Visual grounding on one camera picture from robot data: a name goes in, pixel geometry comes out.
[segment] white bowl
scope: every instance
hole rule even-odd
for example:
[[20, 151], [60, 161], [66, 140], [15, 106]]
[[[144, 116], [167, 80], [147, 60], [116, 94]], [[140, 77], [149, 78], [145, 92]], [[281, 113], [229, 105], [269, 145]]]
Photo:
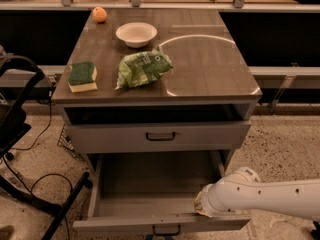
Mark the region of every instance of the white bowl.
[[157, 35], [157, 29], [147, 23], [132, 22], [119, 27], [116, 35], [132, 48], [146, 46]]

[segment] drawer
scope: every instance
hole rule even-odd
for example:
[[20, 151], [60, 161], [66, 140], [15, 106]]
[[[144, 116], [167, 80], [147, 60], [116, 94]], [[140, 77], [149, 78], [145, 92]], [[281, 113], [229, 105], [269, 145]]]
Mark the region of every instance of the drawer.
[[248, 121], [166, 124], [67, 125], [66, 132], [81, 154], [239, 148]]
[[99, 156], [86, 220], [75, 221], [80, 235], [177, 235], [239, 230], [250, 220], [230, 212], [208, 218], [195, 213], [202, 187], [219, 179], [218, 152], [146, 152]]

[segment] black handle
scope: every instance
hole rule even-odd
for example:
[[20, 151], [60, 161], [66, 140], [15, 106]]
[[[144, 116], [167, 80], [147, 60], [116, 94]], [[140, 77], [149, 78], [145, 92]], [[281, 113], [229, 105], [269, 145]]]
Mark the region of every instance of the black handle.
[[181, 234], [181, 226], [178, 225], [178, 231], [177, 231], [177, 232], [174, 232], [174, 233], [157, 233], [157, 232], [156, 232], [156, 226], [153, 225], [153, 226], [152, 226], [152, 232], [153, 232], [153, 235], [159, 236], [159, 237], [178, 236], [178, 235]]
[[148, 141], [173, 141], [176, 137], [175, 132], [171, 133], [146, 133], [146, 139]]

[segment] crumpled green bag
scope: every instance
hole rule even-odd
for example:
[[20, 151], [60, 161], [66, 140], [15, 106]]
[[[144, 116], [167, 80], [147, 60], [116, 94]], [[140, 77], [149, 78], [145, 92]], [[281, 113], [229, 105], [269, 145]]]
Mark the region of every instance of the crumpled green bag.
[[158, 81], [171, 68], [169, 57], [160, 47], [151, 52], [126, 55], [119, 64], [116, 89], [137, 87]]

